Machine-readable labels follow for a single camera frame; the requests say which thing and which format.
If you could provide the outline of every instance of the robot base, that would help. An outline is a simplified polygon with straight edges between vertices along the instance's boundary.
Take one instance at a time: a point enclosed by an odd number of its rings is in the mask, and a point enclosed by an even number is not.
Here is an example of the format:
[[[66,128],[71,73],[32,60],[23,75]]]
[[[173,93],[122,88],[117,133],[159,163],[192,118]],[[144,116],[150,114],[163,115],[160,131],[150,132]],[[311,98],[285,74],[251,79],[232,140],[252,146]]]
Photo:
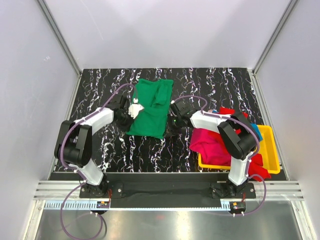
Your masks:
[[[108,190],[111,190],[111,198],[120,199],[123,195],[123,187],[122,182],[107,182],[107,178],[104,176],[98,186],[90,184],[82,186],[79,197],[81,199],[105,199],[109,197]]]
[[[211,183],[213,199],[255,199],[256,191],[254,184],[244,182],[239,186],[233,185],[230,181]]]

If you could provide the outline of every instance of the gray wall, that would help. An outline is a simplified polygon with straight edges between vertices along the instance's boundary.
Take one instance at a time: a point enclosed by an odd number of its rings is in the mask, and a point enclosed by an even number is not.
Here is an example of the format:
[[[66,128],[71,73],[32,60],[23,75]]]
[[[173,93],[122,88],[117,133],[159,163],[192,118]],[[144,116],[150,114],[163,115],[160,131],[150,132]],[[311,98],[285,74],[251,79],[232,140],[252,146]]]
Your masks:
[[[0,29],[0,238],[18,240],[76,75],[35,0],[0,0]]]
[[[297,4],[257,74],[292,179],[320,236],[320,1]]]
[[[81,68],[253,68],[289,0],[46,0]]]

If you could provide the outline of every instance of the blue cloth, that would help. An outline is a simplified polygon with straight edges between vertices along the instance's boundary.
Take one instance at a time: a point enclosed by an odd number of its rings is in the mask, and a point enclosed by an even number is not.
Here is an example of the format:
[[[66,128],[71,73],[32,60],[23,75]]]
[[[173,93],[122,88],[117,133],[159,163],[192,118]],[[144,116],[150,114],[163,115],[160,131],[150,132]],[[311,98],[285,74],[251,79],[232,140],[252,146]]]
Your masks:
[[[262,139],[262,135],[261,135],[261,132],[259,131],[259,128],[256,124],[253,124],[251,123],[251,126],[253,127],[253,129],[255,130],[255,132],[258,134],[259,136],[259,142],[261,142],[263,139]]]

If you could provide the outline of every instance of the metal floor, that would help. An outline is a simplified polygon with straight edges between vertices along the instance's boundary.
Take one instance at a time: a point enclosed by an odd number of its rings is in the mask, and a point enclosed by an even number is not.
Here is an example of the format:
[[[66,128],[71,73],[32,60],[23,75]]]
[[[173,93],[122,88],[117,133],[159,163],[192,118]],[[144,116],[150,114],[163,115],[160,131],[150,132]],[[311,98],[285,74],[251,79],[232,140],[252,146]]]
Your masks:
[[[258,206],[247,202],[247,211]],[[67,230],[77,238],[94,236],[100,221],[84,211],[65,210]],[[290,202],[267,201],[255,214],[233,218],[199,211],[112,211],[102,215],[107,224],[97,240],[301,240]],[[58,210],[44,210],[36,240],[68,240],[61,230]]]

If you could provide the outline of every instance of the green shirt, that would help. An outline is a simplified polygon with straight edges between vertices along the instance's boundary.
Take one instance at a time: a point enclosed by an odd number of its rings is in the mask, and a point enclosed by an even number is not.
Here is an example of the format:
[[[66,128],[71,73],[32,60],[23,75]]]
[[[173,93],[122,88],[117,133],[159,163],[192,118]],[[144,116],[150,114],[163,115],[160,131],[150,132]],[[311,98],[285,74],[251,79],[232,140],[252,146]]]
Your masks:
[[[128,135],[164,138],[174,81],[139,79],[138,103],[144,107],[132,124]]]

